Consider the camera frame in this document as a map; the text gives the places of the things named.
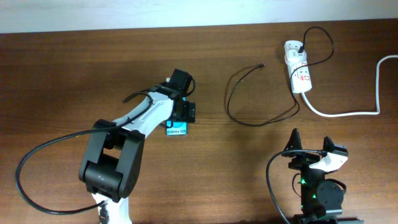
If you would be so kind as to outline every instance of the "power plug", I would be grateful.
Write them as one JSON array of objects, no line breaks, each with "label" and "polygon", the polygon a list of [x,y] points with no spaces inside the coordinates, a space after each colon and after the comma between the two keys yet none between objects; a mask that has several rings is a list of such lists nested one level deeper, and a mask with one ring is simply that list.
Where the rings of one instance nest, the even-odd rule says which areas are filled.
[{"label": "power plug", "polygon": [[303,45],[297,40],[288,40],[285,43],[285,62],[287,70],[289,71],[289,77],[291,77],[290,83],[292,85],[293,93],[305,93],[312,89],[310,71],[308,67],[302,67],[307,64],[307,53],[304,50],[299,53],[300,47]]}]

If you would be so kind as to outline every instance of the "white cord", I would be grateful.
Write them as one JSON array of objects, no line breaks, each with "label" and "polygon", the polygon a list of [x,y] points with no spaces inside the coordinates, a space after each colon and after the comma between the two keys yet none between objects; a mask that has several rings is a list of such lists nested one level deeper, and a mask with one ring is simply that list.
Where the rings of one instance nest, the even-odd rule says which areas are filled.
[{"label": "white cord", "polygon": [[381,62],[389,59],[389,58],[398,58],[398,55],[390,55],[382,58],[379,63],[377,63],[376,67],[376,111],[374,112],[366,112],[366,111],[360,111],[360,112],[350,112],[350,113],[341,113],[341,114],[324,114],[319,111],[317,111],[308,101],[307,97],[305,96],[305,93],[301,93],[301,96],[303,97],[305,103],[307,106],[317,115],[319,116],[324,116],[327,118],[336,118],[340,116],[354,116],[354,115],[378,115],[380,113],[380,102],[379,102],[379,67]]}]

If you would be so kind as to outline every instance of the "black bracket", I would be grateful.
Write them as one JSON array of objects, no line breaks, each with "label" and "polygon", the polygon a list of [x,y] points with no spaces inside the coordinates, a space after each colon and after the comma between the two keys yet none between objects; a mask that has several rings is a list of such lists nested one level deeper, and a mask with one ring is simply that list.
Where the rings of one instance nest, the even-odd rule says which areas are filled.
[{"label": "black bracket", "polygon": [[[93,128],[110,128],[115,123],[98,120]],[[80,166],[79,179],[87,191],[100,193],[119,202],[132,192],[141,167],[145,135],[122,128],[111,132],[90,135],[86,152]],[[104,148],[121,149],[120,158],[104,154]]]}]

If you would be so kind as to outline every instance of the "wooden table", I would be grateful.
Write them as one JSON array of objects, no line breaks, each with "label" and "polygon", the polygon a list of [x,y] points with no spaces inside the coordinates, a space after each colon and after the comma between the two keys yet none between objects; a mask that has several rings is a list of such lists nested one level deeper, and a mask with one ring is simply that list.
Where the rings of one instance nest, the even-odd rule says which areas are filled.
[{"label": "wooden table", "polygon": [[[255,123],[290,108],[283,44],[301,40],[310,26],[326,28],[336,44],[331,60],[310,67],[313,89],[307,96],[313,106],[325,113],[375,110],[375,68],[384,56],[398,53],[397,19],[0,35],[1,222],[98,223],[96,210],[60,217],[30,207],[14,182],[19,160],[44,141],[126,114],[142,98],[125,105],[124,97],[179,68],[197,81],[188,98],[197,104],[197,121],[186,136],[167,137],[158,127],[147,138],[130,196],[135,223],[277,222],[266,164],[294,128],[306,149],[321,149],[326,135],[347,147],[347,163],[329,175],[348,186],[341,217],[396,223],[398,60],[381,66],[379,116],[322,118],[299,99],[297,116],[252,128],[231,121],[224,111],[227,85],[230,92],[248,67],[259,63],[266,66],[240,84],[231,111]],[[307,41],[309,62],[329,54],[320,31],[311,31]],[[27,162],[22,184],[36,202],[64,210],[94,204],[78,180],[87,141],[81,136],[61,142]],[[289,161],[275,160],[271,183],[292,217],[301,211]]]}]

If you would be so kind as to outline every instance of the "robotic arm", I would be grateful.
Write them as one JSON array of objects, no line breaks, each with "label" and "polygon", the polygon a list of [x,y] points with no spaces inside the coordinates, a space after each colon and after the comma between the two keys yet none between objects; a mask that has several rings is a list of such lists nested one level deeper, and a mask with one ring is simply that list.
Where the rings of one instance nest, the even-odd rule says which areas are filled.
[{"label": "robotic arm", "polygon": [[[148,90],[153,99],[151,107],[134,121],[110,132],[91,134],[79,179],[86,184],[97,203],[105,201],[98,208],[99,220],[104,223],[131,223],[128,196],[137,183],[141,167],[145,138],[167,119],[195,122],[195,104],[184,101],[192,76],[181,70],[174,70],[169,82],[163,82]],[[110,128],[138,115],[150,102],[144,101],[125,116],[113,122],[98,120],[93,128]],[[104,154],[106,149],[121,150],[120,158]]]}]

